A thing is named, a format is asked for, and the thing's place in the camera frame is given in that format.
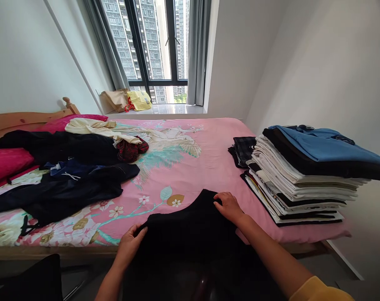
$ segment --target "grey curtain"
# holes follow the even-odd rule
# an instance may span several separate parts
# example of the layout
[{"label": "grey curtain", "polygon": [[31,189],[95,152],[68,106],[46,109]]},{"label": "grey curtain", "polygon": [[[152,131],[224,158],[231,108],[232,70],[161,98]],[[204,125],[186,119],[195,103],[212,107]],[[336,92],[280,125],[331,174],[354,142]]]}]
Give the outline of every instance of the grey curtain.
[{"label": "grey curtain", "polygon": [[188,105],[204,104],[211,0],[190,0]]},{"label": "grey curtain", "polygon": [[102,54],[105,58],[106,65],[115,90],[129,88],[126,74],[120,60],[118,49],[112,35],[111,27],[108,23],[108,17],[100,0],[83,0],[86,10],[90,16],[90,21],[95,31],[98,43],[101,47]]}]

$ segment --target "wooden headboard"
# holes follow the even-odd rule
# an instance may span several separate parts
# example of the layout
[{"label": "wooden headboard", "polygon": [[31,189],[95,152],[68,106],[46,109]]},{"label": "wooden headboard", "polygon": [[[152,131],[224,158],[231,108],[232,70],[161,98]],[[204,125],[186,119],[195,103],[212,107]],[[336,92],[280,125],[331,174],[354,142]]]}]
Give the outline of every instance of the wooden headboard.
[{"label": "wooden headboard", "polygon": [[68,97],[63,97],[66,109],[55,113],[15,112],[0,114],[0,138],[13,130],[34,130],[48,121],[72,114],[80,114]]}]

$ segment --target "bird pattern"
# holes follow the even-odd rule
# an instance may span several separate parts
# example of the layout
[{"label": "bird pattern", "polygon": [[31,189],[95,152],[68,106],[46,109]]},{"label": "bird pattern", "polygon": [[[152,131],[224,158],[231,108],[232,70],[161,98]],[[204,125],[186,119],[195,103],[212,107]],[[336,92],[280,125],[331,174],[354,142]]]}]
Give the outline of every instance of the bird pattern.
[{"label": "bird pattern", "polygon": [[132,179],[137,188],[142,190],[153,168],[172,168],[180,163],[184,155],[198,158],[201,148],[187,133],[195,133],[201,129],[184,130],[180,126],[156,130],[138,125],[125,125],[117,122],[114,132],[125,135],[139,136],[149,144],[149,150],[139,156],[134,163],[140,168],[140,173]]}]

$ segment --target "floral bedsheet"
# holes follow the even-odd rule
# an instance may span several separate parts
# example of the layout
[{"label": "floral bedsheet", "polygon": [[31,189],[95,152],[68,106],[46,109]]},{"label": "floral bedsheet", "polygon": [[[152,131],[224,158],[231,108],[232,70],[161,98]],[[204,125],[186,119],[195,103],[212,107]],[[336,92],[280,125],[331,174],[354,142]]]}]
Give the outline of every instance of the floral bedsheet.
[{"label": "floral bedsheet", "polygon": [[[57,223],[19,236],[22,209],[0,213],[0,246],[93,247],[117,245],[135,223],[153,213],[171,213],[191,204],[202,189],[230,191],[271,237],[279,242],[317,242],[349,235],[345,222],[277,227],[262,204],[240,178],[228,147],[233,137],[254,136],[232,118],[187,120],[117,120],[114,129],[138,135],[149,150],[135,162],[137,177],[122,184],[121,196],[92,204]],[[37,183],[46,171],[38,169],[0,187],[0,194],[18,185]]]}]

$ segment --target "high-rise apartment building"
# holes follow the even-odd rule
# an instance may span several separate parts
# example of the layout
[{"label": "high-rise apartment building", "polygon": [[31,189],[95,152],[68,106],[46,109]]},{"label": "high-rise apartment building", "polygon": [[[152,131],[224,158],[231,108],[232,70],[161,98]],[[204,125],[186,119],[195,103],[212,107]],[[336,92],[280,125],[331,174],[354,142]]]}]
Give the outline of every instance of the high-rise apartment building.
[{"label": "high-rise apartment building", "polygon": [[[112,35],[128,80],[140,80],[140,68],[133,45],[127,10],[123,0],[103,0]],[[170,79],[169,48],[167,39],[165,0],[136,0],[142,44],[150,79]],[[189,0],[175,0],[175,26],[177,43],[178,78],[187,78],[188,66]],[[187,94],[187,86],[150,88],[153,103],[173,103],[173,97]]]},{"label": "high-rise apartment building", "polygon": [[[175,29],[177,44],[177,72],[179,79],[187,78],[188,36],[189,36],[189,0],[175,0]],[[187,86],[173,88],[175,96],[187,94]]]}]

